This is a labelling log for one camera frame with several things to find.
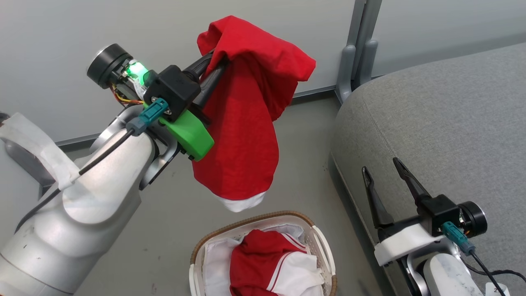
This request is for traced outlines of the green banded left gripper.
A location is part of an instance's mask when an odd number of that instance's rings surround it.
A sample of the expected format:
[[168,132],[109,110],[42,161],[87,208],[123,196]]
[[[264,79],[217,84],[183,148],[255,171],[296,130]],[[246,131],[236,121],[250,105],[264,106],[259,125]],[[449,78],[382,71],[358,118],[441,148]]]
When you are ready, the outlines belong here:
[[211,50],[185,69],[169,65],[156,72],[112,44],[96,54],[86,74],[99,87],[110,89],[122,106],[137,109],[138,114],[123,121],[128,136],[149,132],[160,139],[160,132],[154,131],[159,125],[176,141],[176,148],[197,162],[214,144],[203,109],[229,65],[221,61],[202,79],[213,54]]

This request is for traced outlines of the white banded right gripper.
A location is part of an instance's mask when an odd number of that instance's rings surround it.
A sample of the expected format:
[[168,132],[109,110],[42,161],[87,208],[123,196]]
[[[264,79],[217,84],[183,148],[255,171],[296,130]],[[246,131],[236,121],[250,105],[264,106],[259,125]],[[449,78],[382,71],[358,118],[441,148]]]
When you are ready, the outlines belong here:
[[[430,200],[431,195],[409,171],[402,161],[394,157],[393,164],[400,178],[406,182],[417,207],[423,200]],[[449,254],[461,260],[462,255],[469,256],[475,250],[471,238],[485,234],[488,221],[483,210],[472,201],[458,204],[459,215],[452,221],[436,225],[434,233],[423,226],[423,218],[411,217],[394,223],[387,212],[376,189],[375,183],[366,166],[361,169],[366,188],[374,228],[380,242],[374,247],[374,256],[379,266],[386,266],[404,256],[432,253],[432,247],[442,244],[441,253]]]

